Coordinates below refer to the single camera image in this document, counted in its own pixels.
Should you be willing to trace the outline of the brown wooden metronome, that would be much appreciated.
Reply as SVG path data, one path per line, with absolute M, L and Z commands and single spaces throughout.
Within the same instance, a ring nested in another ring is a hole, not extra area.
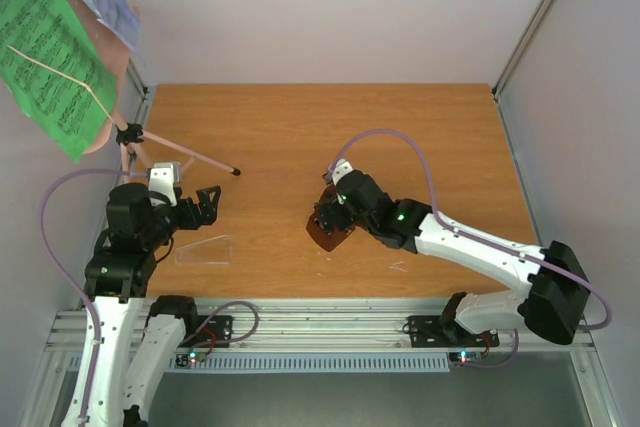
M 355 228 L 354 218 L 349 209 L 339 202 L 336 188 L 325 188 L 314 204 L 306 230 L 311 239 L 323 250 L 333 251 L 346 240 Z

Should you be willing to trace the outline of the clear plastic metronome cover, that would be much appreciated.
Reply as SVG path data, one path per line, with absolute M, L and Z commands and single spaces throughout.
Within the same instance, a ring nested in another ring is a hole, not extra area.
M 201 240 L 176 250 L 175 260 L 183 265 L 226 266 L 231 264 L 232 242 L 229 235 Z

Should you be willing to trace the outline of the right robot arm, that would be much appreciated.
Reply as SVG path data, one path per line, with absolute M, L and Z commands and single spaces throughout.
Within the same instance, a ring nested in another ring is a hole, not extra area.
M 568 245 L 526 245 L 470 229 L 428 204 L 394 200 L 371 176 L 349 169 L 327 184 L 306 230 L 330 252 L 357 228 L 388 248 L 454 262 L 504 286 L 502 292 L 459 292 L 449 299 L 439 324 L 450 343 L 492 329 L 522 328 L 557 345 L 573 342 L 589 291 Z

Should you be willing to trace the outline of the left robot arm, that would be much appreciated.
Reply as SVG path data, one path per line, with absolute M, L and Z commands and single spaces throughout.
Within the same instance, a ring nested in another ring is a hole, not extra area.
M 147 425 L 170 356 L 202 328 L 193 298 L 164 295 L 150 307 L 140 346 L 131 348 L 156 253 L 176 231 L 213 224 L 220 195 L 218 186 L 191 199 L 173 185 L 151 191 L 140 183 L 111 191 L 107 227 L 85 269 L 86 337 L 64 425 Z

